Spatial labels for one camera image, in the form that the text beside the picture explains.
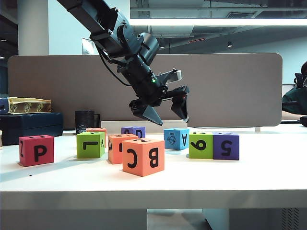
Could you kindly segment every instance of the black mug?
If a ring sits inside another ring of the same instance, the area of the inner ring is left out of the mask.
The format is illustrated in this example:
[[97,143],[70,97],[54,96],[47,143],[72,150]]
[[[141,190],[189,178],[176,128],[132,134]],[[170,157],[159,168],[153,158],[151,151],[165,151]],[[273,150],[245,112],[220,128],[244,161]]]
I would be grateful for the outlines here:
[[95,114],[93,110],[75,111],[76,134],[85,132],[87,128],[98,128],[99,123],[100,114]]

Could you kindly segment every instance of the cup handle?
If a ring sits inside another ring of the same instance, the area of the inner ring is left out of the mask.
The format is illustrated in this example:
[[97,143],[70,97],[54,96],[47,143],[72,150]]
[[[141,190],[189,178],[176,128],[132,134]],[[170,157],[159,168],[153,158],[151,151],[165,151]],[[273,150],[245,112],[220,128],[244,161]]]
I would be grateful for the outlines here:
[[100,114],[94,114],[94,121],[96,121],[95,128],[100,128]]

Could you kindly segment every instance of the foam block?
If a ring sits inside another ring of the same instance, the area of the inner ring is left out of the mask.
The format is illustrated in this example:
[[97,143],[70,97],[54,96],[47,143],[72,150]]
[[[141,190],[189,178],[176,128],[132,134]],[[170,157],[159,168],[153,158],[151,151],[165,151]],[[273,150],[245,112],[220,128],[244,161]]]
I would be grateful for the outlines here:
[[189,134],[189,158],[213,159],[212,132]]
[[77,158],[100,158],[105,153],[104,132],[77,134]]
[[54,162],[54,138],[49,135],[20,137],[19,160],[22,166]]
[[123,171],[147,176],[164,170],[163,140],[139,138],[123,141]]
[[104,132],[106,141],[106,128],[86,128],[86,132]]
[[137,139],[134,134],[118,134],[108,136],[108,160],[112,164],[123,163],[123,141]]
[[239,135],[232,132],[213,132],[213,159],[239,160]]
[[188,128],[164,129],[164,142],[166,149],[183,150],[189,147]]
[[126,126],[121,128],[122,134],[132,133],[137,135],[139,138],[145,137],[145,127],[144,126]]

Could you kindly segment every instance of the white table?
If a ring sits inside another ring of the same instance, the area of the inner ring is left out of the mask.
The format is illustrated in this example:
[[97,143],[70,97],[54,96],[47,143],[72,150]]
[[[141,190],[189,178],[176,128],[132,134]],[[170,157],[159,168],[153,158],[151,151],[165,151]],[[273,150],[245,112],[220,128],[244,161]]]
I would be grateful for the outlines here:
[[1,211],[9,219],[25,210],[126,209],[142,219],[147,208],[307,207],[306,127],[262,127],[260,133],[254,128],[218,130],[240,135],[239,161],[189,159],[188,149],[166,150],[165,170],[145,177],[110,164],[107,153],[100,159],[76,159],[72,133],[55,138],[52,164],[21,167],[18,146],[4,146]]

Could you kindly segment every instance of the gray partition panel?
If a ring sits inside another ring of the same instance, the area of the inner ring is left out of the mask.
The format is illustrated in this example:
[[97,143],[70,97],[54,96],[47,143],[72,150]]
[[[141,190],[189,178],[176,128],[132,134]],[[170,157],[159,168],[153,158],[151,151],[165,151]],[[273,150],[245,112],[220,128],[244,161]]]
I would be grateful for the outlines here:
[[[151,68],[156,74],[182,70],[183,79],[169,89],[190,87],[190,127],[259,127],[281,121],[278,54],[157,55]],[[63,112],[65,127],[74,127],[74,111],[84,109],[95,110],[103,120],[139,120],[128,107],[136,99],[134,91],[112,77],[99,56],[14,56],[8,69],[10,96],[51,99],[53,111]],[[170,107],[167,101],[157,108],[163,120],[178,119]]]

